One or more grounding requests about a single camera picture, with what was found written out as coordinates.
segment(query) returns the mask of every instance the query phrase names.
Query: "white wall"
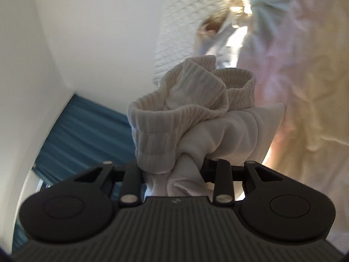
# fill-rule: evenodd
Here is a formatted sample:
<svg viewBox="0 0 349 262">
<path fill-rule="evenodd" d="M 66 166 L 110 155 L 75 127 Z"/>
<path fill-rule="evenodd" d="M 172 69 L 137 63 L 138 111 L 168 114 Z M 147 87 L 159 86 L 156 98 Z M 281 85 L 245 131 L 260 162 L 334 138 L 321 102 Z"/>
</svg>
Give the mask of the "white wall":
<svg viewBox="0 0 349 262">
<path fill-rule="evenodd" d="M 71 93 L 34 0 L 0 0 L 0 246 L 8 252 L 24 180 Z"/>
<path fill-rule="evenodd" d="M 33 170 L 29 170 L 29 172 L 26 176 L 26 179 L 23 183 L 22 191 L 21 191 L 20 197 L 19 197 L 18 202 L 17 202 L 15 218 L 18 217 L 18 212 L 19 212 L 19 209 L 20 209 L 21 205 L 23 204 L 23 202 L 29 196 L 40 191 L 40 188 L 41 188 L 41 186 L 39 186 L 40 183 L 42 185 L 43 180 L 40 177 L 38 177 Z"/>
<path fill-rule="evenodd" d="M 60 73 L 76 91 L 126 112 L 154 89 L 163 0 L 36 0 Z"/>
</svg>

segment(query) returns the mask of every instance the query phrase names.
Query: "wrinkled fabric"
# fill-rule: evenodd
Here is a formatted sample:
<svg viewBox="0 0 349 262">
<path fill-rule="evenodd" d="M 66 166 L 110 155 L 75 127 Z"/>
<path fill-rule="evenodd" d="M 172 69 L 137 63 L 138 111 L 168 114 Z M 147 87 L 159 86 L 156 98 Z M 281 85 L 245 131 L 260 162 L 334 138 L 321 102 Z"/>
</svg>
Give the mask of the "wrinkled fabric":
<svg viewBox="0 0 349 262">
<path fill-rule="evenodd" d="M 292 0 L 269 46 L 238 66 L 257 75 L 256 104 L 283 102 L 267 165 L 325 193 L 336 207 L 328 240 L 349 250 L 349 0 Z"/>
<path fill-rule="evenodd" d="M 194 53 L 195 32 L 213 11 L 225 8 L 227 0 L 164 0 L 155 54 L 154 83 Z"/>
<path fill-rule="evenodd" d="M 264 159 L 284 105 L 254 107 L 254 74 L 215 69 L 215 61 L 186 59 L 165 74 L 156 91 L 130 104 L 146 196 L 212 197 L 199 172 L 206 156 L 235 165 Z"/>
<path fill-rule="evenodd" d="M 214 13 L 199 27 L 195 39 L 194 56 L 212 54 L 217 57 L 217 68 L 239 67 L 237 57 L 240 51 L 249 51 L 254 54 L 250 55 L 251 58 L 248 61 L 258 65 L 277 34 L 290 1 L 232 0 L 230 4 L 232 8 L 218 31 L 207 30 L 210 23 L 217 23 L 218 18 Z M 251 4 L 252 16 L 244 13 L 246 3 Z M 241 10 L 234 12 L 234 8 L 241 8 Z M 248 34 L 243 44 L 240 44 L 238 40 L 244 38 L 246 31 L 237 31 L 237 29 L 247 25 Z"/>
</svg>

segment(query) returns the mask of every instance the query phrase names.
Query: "white cloth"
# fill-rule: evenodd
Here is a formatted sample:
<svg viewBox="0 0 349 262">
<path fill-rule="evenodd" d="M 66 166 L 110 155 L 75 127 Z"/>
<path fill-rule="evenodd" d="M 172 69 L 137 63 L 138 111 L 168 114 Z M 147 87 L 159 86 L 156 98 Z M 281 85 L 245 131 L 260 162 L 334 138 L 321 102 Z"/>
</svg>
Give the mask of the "white cloth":
<svg viewBox="0 0 349 262">
<path fill-rule="evenodd" d="M 214 56 L 188 58 L 127 113 L 147 195 L 209 195 L 199 174 L 205 156 L 231 164 L 262 161 L 283 104 L 254 107 L 255 76 L 215 69 Z"/>
<path fill-rule="evenodd" d="M 245 36 L 243 46 L 240 49 L 242 53 L 238 62 L 241 63 L 242 58 L 250 57 L 248 62 L 251 66 L 254 64 L 258 66 L 263 63 L 264 53 L 277 35 L 279 25 L 287 14 L 290 1 L 250 0 L 252 19 L 248 25 L 248 33 Z"/>
<path fill-rule="evenodd" d="M 328 239 L 343 252 L 349 250 L 348 42 L 349 0 L 292 0 L 269 49 L 258 56 L 243 51 L 238 61 L 258 77 L 257 104 L 287 106 L 267 166 L 333 201 Z"/>
</svg>

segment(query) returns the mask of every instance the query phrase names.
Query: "white bedding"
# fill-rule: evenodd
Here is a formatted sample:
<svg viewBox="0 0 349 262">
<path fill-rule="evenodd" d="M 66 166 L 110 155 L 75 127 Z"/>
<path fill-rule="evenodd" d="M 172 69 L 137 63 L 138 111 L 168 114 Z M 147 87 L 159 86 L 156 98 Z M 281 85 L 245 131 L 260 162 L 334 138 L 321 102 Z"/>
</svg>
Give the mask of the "white bedding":
<svg viewBox="0 0 349 262">
<path fill-rule="evenodd" d="M 165 0 L 156 47 L 156 84 L 164 73 L 193 55 L 198 27 L 226 4 L 226 0 Z"/>
<path fill-rule="evenodd" d="M 245 44 L 237 67 L 256 73 L 257 105 L 286 104 L 266 165 L 330 197 L 328 239 L 348 251 L 349 0 L 292 0 L 270 46 Z"/>
</svg>

